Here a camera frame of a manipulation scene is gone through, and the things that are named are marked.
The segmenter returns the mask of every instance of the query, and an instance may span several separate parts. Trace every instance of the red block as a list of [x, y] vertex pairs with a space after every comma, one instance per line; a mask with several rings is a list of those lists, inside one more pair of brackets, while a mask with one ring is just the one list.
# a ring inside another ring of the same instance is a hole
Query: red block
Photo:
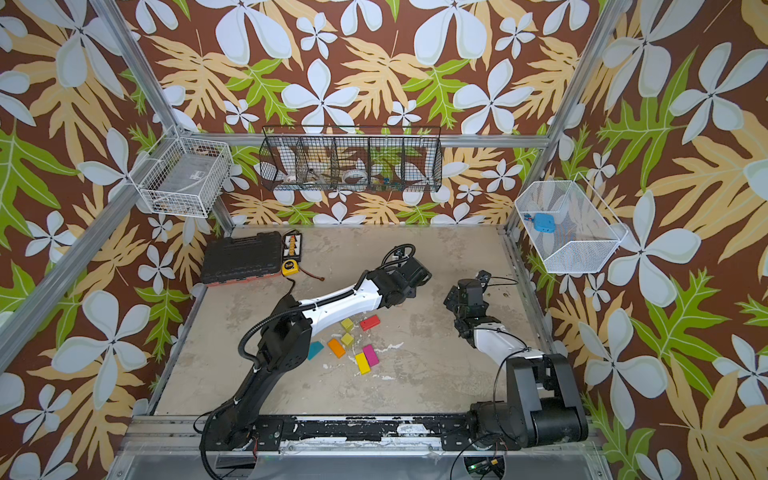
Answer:
[[380, 323], [381, 323], [381, 320], [379, 320], [379, 316], [374, 315], [371, 318], [360, 322], [360, 328], [362, 328], [363, 332], [367, 332], [368, 330], [372, 329], [374, 326], [379, 325]]
[[376, 356], [376, 352], [373, 351], [373, 346], [366, 345], [362, 348], [362, 352], [366, 354], [366, 360], [368, 360], [369, 366], [379, 364], [379, 357]]

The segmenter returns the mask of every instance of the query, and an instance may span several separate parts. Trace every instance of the black wire basket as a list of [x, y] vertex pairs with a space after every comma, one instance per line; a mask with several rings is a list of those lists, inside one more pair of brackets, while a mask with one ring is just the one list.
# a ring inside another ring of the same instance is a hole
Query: black wire basket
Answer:
[[287, 127], [264, 127], [259, 155], [264, 187], [351, 191], [440, 188], [443, 153], [438, 127], [323, 125], [322, 132], [304, 134]]

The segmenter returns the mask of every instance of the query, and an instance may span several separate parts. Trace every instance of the tape measure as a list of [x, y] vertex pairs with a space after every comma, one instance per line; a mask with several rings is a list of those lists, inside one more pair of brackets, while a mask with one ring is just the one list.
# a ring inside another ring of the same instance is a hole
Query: tape measure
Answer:
[[295, 260], [286, 260], [283, 262], [283, 275], [293, 275], [299, 272], [299, 263]]

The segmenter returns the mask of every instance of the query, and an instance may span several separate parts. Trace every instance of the yellow-green cube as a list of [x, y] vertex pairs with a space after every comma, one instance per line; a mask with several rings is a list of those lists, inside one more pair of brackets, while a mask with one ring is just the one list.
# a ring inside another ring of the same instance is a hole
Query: yellow-green cube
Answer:
[[350, 319], [344, 319], [341, 321], [341, 326], [344, 327], [344, 330], [347, 332], [351, 332], [353, 328], [355, 328], [355, 324], [352, 323], [352, 320]]
[[349, 348], [350, 345], [352, 345], [355, 342], [355, 337], [349, 335], [348, 333], [345, 333], [343, 337], [341, 337], [341, 343], [346, 345], [347, 348]]

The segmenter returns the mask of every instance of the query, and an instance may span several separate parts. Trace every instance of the magenta block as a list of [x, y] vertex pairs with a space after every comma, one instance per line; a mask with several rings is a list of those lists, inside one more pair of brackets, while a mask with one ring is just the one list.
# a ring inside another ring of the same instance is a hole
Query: magenta block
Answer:
[[374, 366], [379, 364], [379, 357], [376, 356], [376, 352], [373, 351], [373, 346], [366, 345], [362, 348], [362, 352], [366, 354], [366, 360], [368, 365]]

